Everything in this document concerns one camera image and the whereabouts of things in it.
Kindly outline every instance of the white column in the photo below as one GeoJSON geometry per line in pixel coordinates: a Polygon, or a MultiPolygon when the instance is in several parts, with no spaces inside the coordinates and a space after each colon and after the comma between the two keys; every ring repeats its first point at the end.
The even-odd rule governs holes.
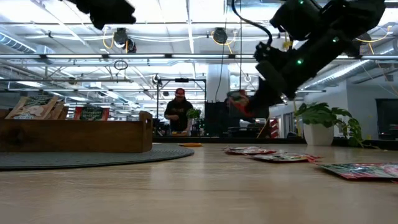
{"type": "Polygon", "coordinates": [[[224,100],[226,99],[226,94],[227,92],[229,92],[229,85],[230,85],[229,76],[230,72],[228,70],[228,65],[208,66],[207,81],[206,81],[207,102],[210,103],[215,103],[217,101],[224,102],[224,100]]]}

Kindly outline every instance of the black cable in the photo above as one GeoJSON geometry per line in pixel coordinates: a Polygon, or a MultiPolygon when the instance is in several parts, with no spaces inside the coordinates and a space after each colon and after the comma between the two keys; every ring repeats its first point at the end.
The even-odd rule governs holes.
{"type": "Polygon", "coordinates": [[[271,43],[272,43],[272,34],[271,34],[271,32],[269,32],[269,30],[267,28],[265,28],[265,27],[263,27],[263,26],[261,26],[259,24],[256,24],[255,22],[252,22],[249,19],[245,19],[245,18],[241,17],[241,15],[239,15],[239,13],[236,11],[235,0],[232,0],[231,7],[232,7],[232,11],[235,13],[235,15],[237,15],[239,18],[241,18],[241,20],[243,20],[244,22],[247,22],[250,25],[253,25],[255,27],[260,28],[265,33],[267,33],[267,35],[268,35],[267,45],[271,45],[271,43]]]}
{"type": "MultiPolygon", "coordinates": [[[[226,32],[226,14],[225,14],[225,27],[224,30],[226,32]]],[[[216,91],[216,96],[215,96],[215,102],[217,103],[217,94],[218,94],[218,90],[220,89],[220,85],[221,85],[221,79],[223,78],[223,64],[224,64],[224,50],[225,50],[225,43],[223,44],[223,53],[221,56],[221,71],[220,71],[220,79],[218,80],[218,87],[217,87],[217,91],[216,91]]]]}
{"type": "MultiPolygon", "coordinates": [[[[242,13],[242,4],[239,4],[239,8],[240,8],[240,11],[242,13]]],[[[243,51],[242,36],[243,36],[243,28],[242,28],[242,19],[241,19],[241,69],[240,69],[240,72],[239,72],[239,90],[242,89],[242,51],[243,51]]]]}

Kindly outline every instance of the black equipment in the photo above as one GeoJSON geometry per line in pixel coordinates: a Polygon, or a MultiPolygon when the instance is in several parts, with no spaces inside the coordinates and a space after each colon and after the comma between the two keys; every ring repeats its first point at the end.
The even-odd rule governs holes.
{"type": "Polygon", "coordinates": [[[275,13],[270,23],[280,32],[287,32],[290,41],[306,40],[298,49],[283,52],[271,47],[272,36],[265,27],[242,18],[245,22],[264,30],[269,39],[256,46],[256,66],[266,79],[263,95],[269,96],[265,103],[271,106],[281,103],[284,94],[295,97],[297,88],[344,51],[359,56],[359,44],[353,39],[366,33],[379,23],[386,6],[384,0],[331,0],[320,7],[314,0],[287,0],[275,13]]]}
{"type": "Polygon", "coordinates": [[[81,12],[90,14],[91,22],[99,30],[102,30],[105,24],[134,24],[137,21],[132,16],[136,9],[125,0],[68,1],[76,4],[81,12]]]}

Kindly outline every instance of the white pot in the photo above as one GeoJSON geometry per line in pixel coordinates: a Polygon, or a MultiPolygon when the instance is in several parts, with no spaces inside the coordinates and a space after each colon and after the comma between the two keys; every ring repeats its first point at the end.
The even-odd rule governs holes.
{"type": "Polygon", "coordinates": [[[304,124],[305,141],[309,146],[330,146],[335,127],[325,128],[322,124],[304,124]]]}

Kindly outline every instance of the black shirt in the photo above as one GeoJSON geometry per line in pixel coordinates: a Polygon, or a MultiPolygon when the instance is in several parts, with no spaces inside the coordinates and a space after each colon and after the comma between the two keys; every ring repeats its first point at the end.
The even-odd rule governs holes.
{"type": "Polygon", "coordinates": [[[170,120],[170,127],[172,131],[184,131],[188,126],[187,112],[192,109],[193,106],[187,100],[177,102],[175,100],[170,101],[167,104],[166,111],[164,115],[178,115],[178,120],[170,120]]]}

